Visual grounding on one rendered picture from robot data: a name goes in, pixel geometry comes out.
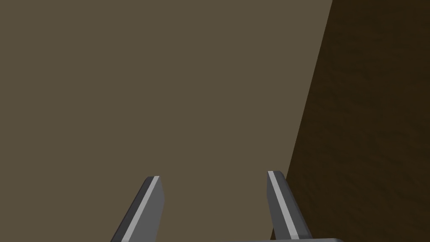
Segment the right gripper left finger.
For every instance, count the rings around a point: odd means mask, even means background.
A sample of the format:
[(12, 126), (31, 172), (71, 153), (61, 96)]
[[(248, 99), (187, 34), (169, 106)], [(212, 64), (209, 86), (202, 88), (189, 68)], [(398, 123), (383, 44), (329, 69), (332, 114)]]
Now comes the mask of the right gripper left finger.
[(110, 242), (156, 242), (164, 202), (160, 177), (147, 177)]

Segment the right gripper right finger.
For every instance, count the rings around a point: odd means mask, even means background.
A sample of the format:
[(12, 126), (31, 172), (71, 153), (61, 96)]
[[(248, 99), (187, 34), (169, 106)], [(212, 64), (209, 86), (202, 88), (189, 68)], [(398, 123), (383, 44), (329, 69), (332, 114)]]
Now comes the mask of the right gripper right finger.
[(267, 172), (267, 202), (275, 239), (311, 239), (311, 233), (281, 171)]

